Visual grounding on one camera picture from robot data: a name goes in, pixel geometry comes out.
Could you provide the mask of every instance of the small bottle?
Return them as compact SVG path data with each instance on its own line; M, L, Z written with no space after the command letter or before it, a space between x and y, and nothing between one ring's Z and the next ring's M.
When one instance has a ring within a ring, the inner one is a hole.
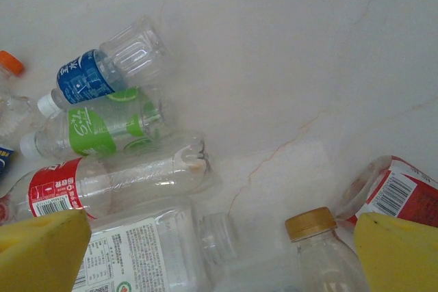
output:
M168 104L159 88L129 88L57 111L41 130L21 140L29 159L74 159L110 155L158 140L172 132Z
M438 227L438 182L399 157L379 157L344 192L336 217L352 230L366 212Z
M6 51L0 51L0 172L18 149L20 138L38 123L33 100L11 94L9 85L24 66Z
M167 71L168 51L146 16L67 63L57 73L57 87L38 101L49 117L70 104L144 85Z
M337 225L328 208L289 218L285 226L298 247L304 291L368 291L359 259L337 236Z
M175 133L149 147L90 155L24 175L0 198L0 225L67 209L90 219L211 186L203 136Z
M139 204L92 223L73 291L212 291L209 268L235 258L236 244L225 213L197 220L184 197Z

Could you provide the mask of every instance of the blue bottle label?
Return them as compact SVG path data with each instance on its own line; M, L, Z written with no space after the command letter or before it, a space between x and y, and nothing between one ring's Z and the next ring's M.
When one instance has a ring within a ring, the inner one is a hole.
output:
M70 104L114 92L97 67L94 49L61 67L57 83Z
M13 150L5 146L0 146L0 173L2 173L5 166L8 165L13 152Z

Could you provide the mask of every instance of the white bottle cap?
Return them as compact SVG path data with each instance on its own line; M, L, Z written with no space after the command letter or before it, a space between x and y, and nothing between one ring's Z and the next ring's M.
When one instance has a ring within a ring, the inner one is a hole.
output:
M208 260L218 264L237 256L234 229L226 213L206 215L200 229L204 254Z
M38 101L38 109L43 116L48 118L60 108L55 104L50 93L40 98L40 100Z
M35 136L36 133L28 133L27 135L24 135L20 141L21 154L32 160L42 158L40 152L38 152L38 149L36 148Z

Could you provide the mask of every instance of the nutrition label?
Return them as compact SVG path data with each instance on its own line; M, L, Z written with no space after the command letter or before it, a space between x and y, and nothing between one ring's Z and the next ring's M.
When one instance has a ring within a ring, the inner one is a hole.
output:
M153 218L96 234L88 244L74 292L169 292Z

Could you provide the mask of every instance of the red and white label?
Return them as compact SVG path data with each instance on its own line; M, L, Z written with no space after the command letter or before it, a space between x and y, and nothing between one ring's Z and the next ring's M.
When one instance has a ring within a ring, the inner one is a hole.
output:
M356 224L360 214L377 212L438 227L438 183L411 164L392 157L377 188L348 221Z
M76 186L76 169L80 161L74 159L52 165L34 174L28 192L29 207L34 217L83 208Z
M9 219L9 201L10 193L0 198L0 226L5 224Z

